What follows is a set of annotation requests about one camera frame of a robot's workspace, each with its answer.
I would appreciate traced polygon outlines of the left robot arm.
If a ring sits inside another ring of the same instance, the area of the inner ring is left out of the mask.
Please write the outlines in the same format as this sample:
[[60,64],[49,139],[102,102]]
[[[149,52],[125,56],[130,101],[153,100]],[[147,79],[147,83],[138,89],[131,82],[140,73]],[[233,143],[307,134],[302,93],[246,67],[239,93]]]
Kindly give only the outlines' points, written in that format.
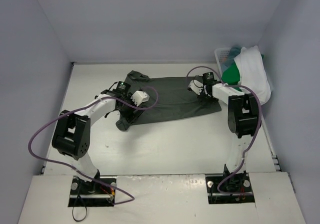
[[70,159],[71,166],[82,174],[82,188],[90,194],[96,193],[100,187],[99,170],[94,166],[88,154],[90,147],[91,127],[101,118],[106,118],[111,112],[119,111],[120,119],[116,126],[126,131],[143,113],[144,103],[149,95],[143,90],[130,92],[130,84],[118,82],[116,88],[103,90],[95,96],[89,107],[67,114],[62,111],[63,118],[57,121],[52,147],[60,154]]

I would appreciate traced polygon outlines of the grey t shirt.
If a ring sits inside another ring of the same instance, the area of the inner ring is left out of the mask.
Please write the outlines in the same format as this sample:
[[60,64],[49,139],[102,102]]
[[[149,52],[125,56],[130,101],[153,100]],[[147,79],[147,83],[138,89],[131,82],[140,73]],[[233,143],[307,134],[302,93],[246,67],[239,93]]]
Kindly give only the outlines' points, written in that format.
[[186,83],[192,80],[192,77],[150,78],[137,71],[129,72],[125,82],[130,84],[131,93],[145,86],[151,86],[155,88],[155,91],[146,90],[150,99],[145,105],[151,106],[156,100],[156,95],[159,96],[159,99],[157,105],[152,109],[137,111],[140,116],[133,123],[129,123],[123,116],[120,116],[116,127],[120,131],[126,131],[132,125],[180,120],[221,111],[217,101],[201,100],[194,92],[187,90]]

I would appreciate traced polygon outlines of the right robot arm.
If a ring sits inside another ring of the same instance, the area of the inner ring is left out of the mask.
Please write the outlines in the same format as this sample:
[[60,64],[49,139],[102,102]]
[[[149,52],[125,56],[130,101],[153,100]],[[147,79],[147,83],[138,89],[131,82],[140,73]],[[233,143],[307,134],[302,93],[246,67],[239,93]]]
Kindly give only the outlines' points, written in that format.
[[246,157],[261,127],[261,103],[256,93],[243,85],[231,85],[215,79],[213,72],[202,75],[202,83],[196,84],[196,93],[208,101],[227,104],[227,124],[233,134],[231,152],[221,177],[222,186],[232,190],[240,180],[237,174],[246,172]]

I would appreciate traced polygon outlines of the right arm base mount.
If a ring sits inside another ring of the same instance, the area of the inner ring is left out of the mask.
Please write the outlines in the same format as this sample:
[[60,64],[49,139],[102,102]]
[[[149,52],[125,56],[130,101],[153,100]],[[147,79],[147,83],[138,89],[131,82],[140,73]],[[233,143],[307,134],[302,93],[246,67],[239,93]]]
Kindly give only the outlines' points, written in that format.
[[227,180],[218,190],[224,179],[221,175],[206,175],[206,189],[209,204],[255,203],[251,181],[248,174],[237,174]]

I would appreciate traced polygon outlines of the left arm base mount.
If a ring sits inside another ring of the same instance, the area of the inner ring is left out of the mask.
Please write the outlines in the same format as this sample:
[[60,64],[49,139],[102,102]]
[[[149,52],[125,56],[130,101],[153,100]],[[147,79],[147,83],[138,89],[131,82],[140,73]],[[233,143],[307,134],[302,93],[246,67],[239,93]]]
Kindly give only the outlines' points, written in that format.
[[113,187],[84,181],[74,176],[70,186],[68,207],[113,207],[116,191]]

